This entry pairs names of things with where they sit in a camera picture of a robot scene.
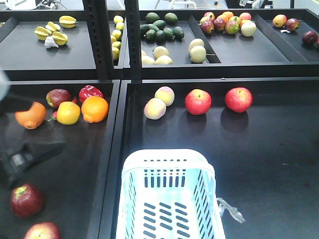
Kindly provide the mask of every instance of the light blue plastic basket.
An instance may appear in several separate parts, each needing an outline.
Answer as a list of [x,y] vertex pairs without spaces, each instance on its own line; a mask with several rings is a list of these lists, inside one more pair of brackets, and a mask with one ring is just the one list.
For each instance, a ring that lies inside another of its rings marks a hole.
[[139,150],[126,159],[116,239],[225,239],[215,172],[191,149]]

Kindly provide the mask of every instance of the green avocado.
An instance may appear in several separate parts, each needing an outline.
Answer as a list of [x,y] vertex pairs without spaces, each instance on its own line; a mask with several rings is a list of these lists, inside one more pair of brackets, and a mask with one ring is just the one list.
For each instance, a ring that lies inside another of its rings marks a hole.
[[150,29],[145,33],[146,40],[155,41],[155,38],[156,38],[156,31],[154,31],[153,29]]
[[148,24],[143,24],[140,26],[141,36],[144,36],[145,33],[150,29]]
[[157,42],[164,42],[165,41],[165,33],[163,30],[158,30],[156,32],[156,37],[155,37]]
[[182,39],[184,37],[184,31],[183,29],[181,29],[180,26],[175,27],[173,32],[174,32],[175,38],[177,39]]
[[178,18],[175,13],[169,12],[169,13],[166,13],[166,15],[164,16],[164,20],[168,24],[175,24],[177,23]]
[[159,19],[160,16],[155,12],[149,12],[145,17],[145,20],[148,21],[148,23],[153,23]]
[[164,28],[163,31],[164,31],[164,33],[165,33],[165,37],[166,37],[167,40],[173,39],[173,37],[174,37],[174,32],[173,32],[173,30],[172,30],[171,28],[166,27],[166,28]]
[[155,26],[157,26],[160,30],[163,30],[164,27],[166,26],[166,22],[163,20],[157,20],[157,21],[153,22],[153,24]]

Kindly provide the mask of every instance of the peach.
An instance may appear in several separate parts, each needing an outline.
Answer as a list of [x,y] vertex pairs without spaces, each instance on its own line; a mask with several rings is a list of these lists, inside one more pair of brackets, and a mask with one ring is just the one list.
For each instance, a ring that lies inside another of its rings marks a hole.
[[158,98],[150,99],[144,107],[144,114],[151,120],[158,120],[166,112],[165,103]]
[[174,102],[175,94],[170,87],[163,86],[155,92],[154,97],[162,100],[166,106],[170,106]]

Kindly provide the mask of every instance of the tray divider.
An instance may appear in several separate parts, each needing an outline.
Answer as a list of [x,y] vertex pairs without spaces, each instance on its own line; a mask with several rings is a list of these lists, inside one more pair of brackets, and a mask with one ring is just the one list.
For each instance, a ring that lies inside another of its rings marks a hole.
[[261,32],[292,62],[307,62],[295,48],[285,41],[274,29],[259,15],[254,16],[253,21]]
[[2,42],[19,23],[20,21],[15,16],[10,17],[0,28],[0,42]]
[[207,41],[205,34],[198,26],[198,23],[196,22],[194,16],[190,15],[187,22],[190,26],[190,29],[194,33],[195,37],[200,38],[204,41],[206,52],[207,54],[209,54],[209,55],[206,55],[206,58],[208,59],[209,63],[221,63],[216,53],[214,52],[213,48]]

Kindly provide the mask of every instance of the black tray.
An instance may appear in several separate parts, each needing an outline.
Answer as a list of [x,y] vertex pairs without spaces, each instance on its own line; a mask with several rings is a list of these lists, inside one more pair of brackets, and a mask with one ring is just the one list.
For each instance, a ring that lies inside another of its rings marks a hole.
[[[319,17],[307,9],[228,9],[239,16],[242,12],[251,13],[257,24],[257,31],[253,37],[243,37],[240,32],[234,36],[214,32],[211,36],[205,36],[199,26],[199,20],[209,10],[157,10],[161,19],[167,12],[174,12],[185,28],[186,38],[184,46],[173,47],[170,42],[166,46],[170,49],[172,58],[176,58],[172,65],[144,65],[141,68],[142,79],[194,79],[194,78],[235,78],[235,77],[294,77],[317,76],[319,61],[316,60],[317,47],[309,56],[309,49],[304,49],[298,43],[290,43],[283,39],[276,29],[273,29],[267,21],[277,14],[300,16],[301,29],[313,28],[319,22]],[[215,16],[219,16],[225,10],[211,10]],[[140,11],[140,20],[144,20],[150,10]],[[202,38],[208,53],[215,53],[215,57],[208,59],[203,64],[189,64],[188,44],[192,38]],[[157,43],[150,44],[154,49]],[[141,47],[151,56],[149,45],[143,40]],[[124,68],[129,66],[129,56],[125,57]]]
[[[161,86],[174,90],[175,101],[161,119],[146,119],[144,106]],[[242,114],[224,103],[226,92],[238,86],[254,96],[251,108]],[[115,238],[121,170],[130,153],[190,148],[214,166],[217,197],[238,207],[246,219],[240,224],[226,211],[226,238],[315,238],[318,86],[317,78],[122,81],[100,237]],[[213,98],[212,107],[201,116],[190,115],[184,107],[186,94],[195,88]]]
[[94,239],[98,237],[105,179],[115,123],[119,80],[99,84],[98,81],[13,82],[11,92],[39,101],[47,107],[49,119],[53,109],[45,100],[46,93],[63,88],[76,96],[85,85],[98,87],[109,102],[107,119],[100,123],[84,122],[82,115],[74,125],[45,121],[36,129],[18,125],[14,113],[4,116],[5,139],[13,150],[26,141],[53,142],[64,140],[64,151],[31,168],[18,182],[32,183],[44,194],[43,210],[29,219],[18,218],[10,209],[11,191],[0,187],[0,235],[8,239],[23,238],[36,223],[54,222],[62,238]]
[[[58,23],[60,16],[70,15],[77,19],[75,28],[61,27],[61,32],[68,35],[68,43],[59,48],[46,49],[44,41],[38,40],[33,33],[37,26],[43,26],[48,21]],[[113,29],[113,17],[125,17],[125,11],[109,11],[108,26]],[[97,79],[96,64],[92,51],[87,19],[82,10],[32,10],[32,11],[1,11],[0,16],[8,18],[6,29],[0,29],[0,54],[7,56],[0,67],[11,80],[71,80]],[[122,39],[126,39],[126,28]],[[114,62],[114,79],[123,75],[124,51],[118,61]]]

